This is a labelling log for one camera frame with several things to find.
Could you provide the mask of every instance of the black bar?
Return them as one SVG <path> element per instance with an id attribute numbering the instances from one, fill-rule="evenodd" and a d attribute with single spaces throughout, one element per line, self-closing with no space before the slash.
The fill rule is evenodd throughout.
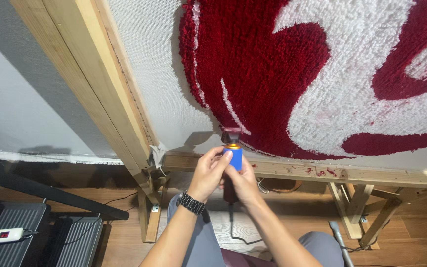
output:
<path id="1" fill-rule="evenodd" d="M 116 209 L 12 173 L 3 173 L 0 171 L 0 186 L 80 209 L 101 213 L 115 220 L 127 220 L 129 218 L 127 211 Z"/>

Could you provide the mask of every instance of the hand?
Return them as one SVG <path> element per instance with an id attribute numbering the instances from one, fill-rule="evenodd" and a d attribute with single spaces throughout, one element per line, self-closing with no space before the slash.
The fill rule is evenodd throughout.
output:
<path id="1" fill-rule="evenodd" d="M 252 165 L 248 162 L 245 156 L 242 156 L 241 158 L 241 169 L 240 173 L 238 173 L 238 171 L 231 165 L 227 166 L 225 169 L 225 173 L 230 177 L 230 179 L 232 179 L 238 199 L 247 208 L 262 203 L 263 198 L 258 190 L 255 173 Z M 223 187 L 224 180 L 222 179 L 220 181 L 220 188 L 223 189 Z"/>
<path id="2" fill-rule="evenodd" d="M 233 153 L 227 151 L 223 156 L 223 146 L 214 147 L 199 159 L 187 194 L 202 203 L 213 193 L 223 171 L 229 166 Z"/>

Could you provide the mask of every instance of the gray hose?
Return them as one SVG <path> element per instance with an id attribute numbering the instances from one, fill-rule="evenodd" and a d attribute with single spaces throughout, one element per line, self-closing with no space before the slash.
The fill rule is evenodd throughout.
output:
<path id="1" fill-rule="evenodd" d="M 342 235 L 340 234 L 339 225 L 337 222 L 329 222 L 329 226 L 331 227 L 332 231 L 334 232 L 335 240 L 339 243 L 341 247 L 345 247 L 345 244 L 342 239 Z M 352 259 L 350 258 L 349 252 L 345 248 L 341 248 L 343 260 L 345 261 L 345 264 L 347 267 L 354 267 Z"/>

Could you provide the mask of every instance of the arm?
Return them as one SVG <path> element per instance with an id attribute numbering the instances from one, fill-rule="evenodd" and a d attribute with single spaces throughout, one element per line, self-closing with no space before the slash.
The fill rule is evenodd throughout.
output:
<path id="1" fill-rule="evenodd" d="M 202 203 L 217 187 L 222 173 L 232 159 L 232 152 L 221 156 L 223 147 L 214 147 L 199 159 L 187 194 Z M 187 252 L 197 215 L 179 205 L 159 240 L 140 267 L 181 266 Z"/>
<path id="2" fill-rule="evenodd" d="M 322 265 L 307 251 L 299 241 L 291 236 L 279 218 L 271 211 L 256 184 L 252 165 L 243 157 L 243 170 L 239 174 L 228 166 L 225 172 L 232 179 L 240 201 L 245 205 L 259 229 L 261 237 L 273 254 L 278 266 L 321 267 Z"/>

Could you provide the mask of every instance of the white backing fabric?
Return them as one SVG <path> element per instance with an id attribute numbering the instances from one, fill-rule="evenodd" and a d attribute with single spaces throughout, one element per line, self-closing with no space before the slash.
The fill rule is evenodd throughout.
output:
<path id="1" fill-rule="evenodd" d="M 152 126 L 167 150 L 205 153 L 222 145 L 219 123 L 189 92 L 179 55 L 182 2 L 108 0 Z M 249 157 L 270 158 L 245 151 Z M 427 148 L 321 163 L 427 170 Z"/>

